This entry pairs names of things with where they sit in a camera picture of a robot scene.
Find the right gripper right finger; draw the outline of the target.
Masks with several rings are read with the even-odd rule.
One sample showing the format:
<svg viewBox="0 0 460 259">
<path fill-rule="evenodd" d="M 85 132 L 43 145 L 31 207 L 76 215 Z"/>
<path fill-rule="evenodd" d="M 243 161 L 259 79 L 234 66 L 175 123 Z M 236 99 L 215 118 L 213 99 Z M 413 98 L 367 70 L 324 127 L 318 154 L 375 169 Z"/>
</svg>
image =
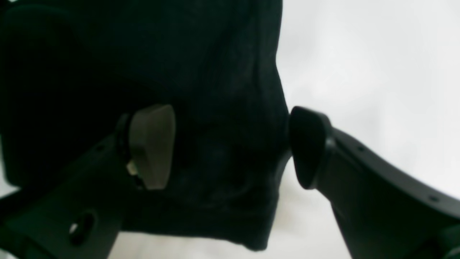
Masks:
<svg viewBox="0 0 460 259">
<path fill-rule="evenodd" d="M 408 174 L 296 106 L 289 137 L 297 179 L 331 204 L 353 259 L 458 259 L 459 200 Z"/>
</svg>

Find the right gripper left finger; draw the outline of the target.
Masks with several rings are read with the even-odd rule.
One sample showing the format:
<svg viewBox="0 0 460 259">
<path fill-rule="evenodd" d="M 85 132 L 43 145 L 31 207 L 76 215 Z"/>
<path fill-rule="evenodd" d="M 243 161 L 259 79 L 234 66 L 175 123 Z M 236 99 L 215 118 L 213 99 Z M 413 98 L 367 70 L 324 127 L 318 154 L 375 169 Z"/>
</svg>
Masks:
<svg viewBox="0 0 460 259">
<path fill-rule="evenodd" d="M 174 154 L 171 105 L 123 114 L 56 178 L 1 199 L 1 250 L 18 259 L 106 259 L 137 198 L 163 190 Z"/>
</svg>

